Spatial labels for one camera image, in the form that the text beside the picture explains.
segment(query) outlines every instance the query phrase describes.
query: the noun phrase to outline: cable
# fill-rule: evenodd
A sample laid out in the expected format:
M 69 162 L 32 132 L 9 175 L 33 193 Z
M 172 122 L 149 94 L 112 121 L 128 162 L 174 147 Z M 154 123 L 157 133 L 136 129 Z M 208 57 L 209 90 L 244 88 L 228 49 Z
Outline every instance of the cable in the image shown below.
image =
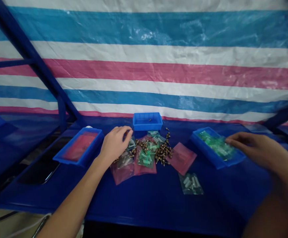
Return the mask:
M 19 231 L 14 232 L 13 234 L 7 236 L 6 238 L 12 238 L 12 237 L 14 237 L 14 236 L 17 236 L 17 235 L 20 234 L 20 233 L 23 233 L 24 231 L 29 230 L 30 228 L 33 228 L 34 226 L 36 226 L 37 224 L 39 224 L 40 222 L 42 222 L 42 220 L 43 220 L 45 217 L 47 217 L 47 216 L 51 216 L 51 213 L 48 213 L 48 214 L 44 215 L 42 218 L 40 218 L 40 219 L 39 219 L 38 221 L 36 221 L 34 224 L 32 224 L 32 225 L 30 225 L 30 226 L 27 226 L 27 227 L 25 227 L 24 229 L 21 229 L 21 230 L 19 230 Z

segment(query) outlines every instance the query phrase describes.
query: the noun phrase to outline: pink plastic bag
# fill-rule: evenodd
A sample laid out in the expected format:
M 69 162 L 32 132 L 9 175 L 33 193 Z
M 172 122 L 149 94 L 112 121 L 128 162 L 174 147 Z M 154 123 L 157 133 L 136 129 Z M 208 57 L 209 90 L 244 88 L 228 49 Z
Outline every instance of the pink plastic bag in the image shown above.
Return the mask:
M 138 158 L 140 157 L 140 152 L 141 151 L 142 151 L 142 148 L 138 145 L 136 147 L 136 156 L 135 156 L 135 161 L 134 161 L 134 175 L 156 174 L 157 170 L 156 170 L 155 160 L 153 162 L 153 168 L 151 168 L 151 169 L 146 167 L 146 166 L 142 166 L 142 165 L 138 165 L 137 164 Z
M 128 164 L 121 168 L 118 168 L 117 163 L 113 163 L 110 166 L 114 181 L 116 185 L 134 176 L 134 163 Z
M 193 151 L 179 142 L 173 148 L 172 158 L 167 156 L 166 160 L 175 168 L 175 170 L 184 176 L 196 157 L 197 155 Z
M 76 141 L 70 146 L 70 148 L 63 155 L 63 159 L 78 161 L 87 148 L 97 137 L 97 133 L 94 132 L 85 132 L 80 135 Z

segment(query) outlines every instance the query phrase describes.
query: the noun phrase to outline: plastic tarp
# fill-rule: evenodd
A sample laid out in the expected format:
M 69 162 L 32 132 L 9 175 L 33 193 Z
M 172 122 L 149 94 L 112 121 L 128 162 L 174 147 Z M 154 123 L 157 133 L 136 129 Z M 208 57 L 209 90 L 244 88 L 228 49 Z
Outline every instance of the plastic tarp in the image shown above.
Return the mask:
M 288 106 L 287 0 L 5 3 L 83 115 L 254 123 Z M 2 58 L 20 55 L 0 32 Z M 0 110 L 57 113 L 33 77 L 0 69 Z

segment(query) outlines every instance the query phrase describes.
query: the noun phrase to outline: blue stripe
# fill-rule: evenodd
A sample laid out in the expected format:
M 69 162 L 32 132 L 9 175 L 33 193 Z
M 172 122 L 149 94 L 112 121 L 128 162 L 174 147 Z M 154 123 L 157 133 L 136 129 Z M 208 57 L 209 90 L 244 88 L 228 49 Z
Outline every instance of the blue stripe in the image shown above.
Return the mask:
M 97 90 L 65 91 L 73 102 L 148 105 L 229 114 L 242 114 L 246 112 L 274 113 L 279 109 L 288 106 L 288 101 L 285 100 L 277 102 L 252 102 L 155 93 Z M 0 86 L 0 98 L 40 99 L 49 102 L 56 101 L 48 90 L 14 86 Z
M 0 98 L 39 99 L 48 102 L 57 101 L 48 89 L 16 86 L 0 86 Z
M 101 13 L 9 8 L 30 40 L 288 48 L 288 11 Z

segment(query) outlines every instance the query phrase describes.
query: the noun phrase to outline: smartphone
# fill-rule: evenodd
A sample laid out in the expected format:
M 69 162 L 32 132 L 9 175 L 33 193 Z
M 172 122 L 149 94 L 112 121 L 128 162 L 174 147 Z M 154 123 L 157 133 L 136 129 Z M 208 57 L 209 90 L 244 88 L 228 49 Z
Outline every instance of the smartphone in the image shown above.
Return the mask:
M 61 137 L 57 140 L 41 158 L 30 165 L 30 168 L 18 179 L 25 184 L 44 184 L 53 175 L 59 166 L 59 162 L 52 158 L 72 139 L 72 137 Z

